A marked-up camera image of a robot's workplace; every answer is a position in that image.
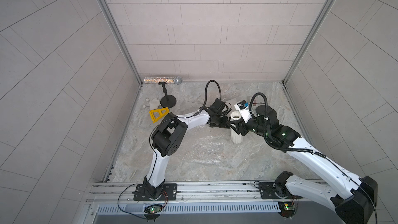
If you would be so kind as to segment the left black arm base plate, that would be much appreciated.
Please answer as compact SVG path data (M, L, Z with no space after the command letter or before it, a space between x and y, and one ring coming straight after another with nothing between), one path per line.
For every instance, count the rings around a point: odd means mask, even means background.
M139 184L134 191L134 201L176 200L177 184L161 184L152 187L149 183Z

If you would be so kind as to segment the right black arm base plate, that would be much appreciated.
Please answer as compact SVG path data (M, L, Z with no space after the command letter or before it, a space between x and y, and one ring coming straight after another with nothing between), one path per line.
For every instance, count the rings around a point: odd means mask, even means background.
M302 199L301 196L292 195L286 188L277 189L274 182L255 181L254 186L259 190L262 200L270 199Z

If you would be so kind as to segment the white ribbed ceramic vase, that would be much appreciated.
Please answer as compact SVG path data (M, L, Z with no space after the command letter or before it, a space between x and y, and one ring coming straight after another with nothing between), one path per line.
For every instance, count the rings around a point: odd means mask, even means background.
M235 111L230 114L229 125L231 130L231 140L234 144L241 144L243 140L243 136L238 125L241 120L242 117L239 111Z

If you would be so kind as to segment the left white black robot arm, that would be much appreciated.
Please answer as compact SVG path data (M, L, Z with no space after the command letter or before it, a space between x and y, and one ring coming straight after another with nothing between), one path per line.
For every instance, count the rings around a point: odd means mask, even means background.
M187 131L202 125L228 129L228 120L228 116L215 113L210 108L186 115L168 113L149 137L153 157L143 181L144 194L151 200L160 197L169 159L180 147Z

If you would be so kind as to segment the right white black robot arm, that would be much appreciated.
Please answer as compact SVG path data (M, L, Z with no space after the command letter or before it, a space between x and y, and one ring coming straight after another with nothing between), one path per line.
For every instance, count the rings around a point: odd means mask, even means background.
M378 184L371 177L360 177L344 169L298 132L270 118L231 119L229 126L237 134L253 132L262 136L268 146L299 160L325 182L314 183L284 171L274 182L275 194L280 198L287 194L307 198L333 210L346 224L366 224L371 217L378 221Z

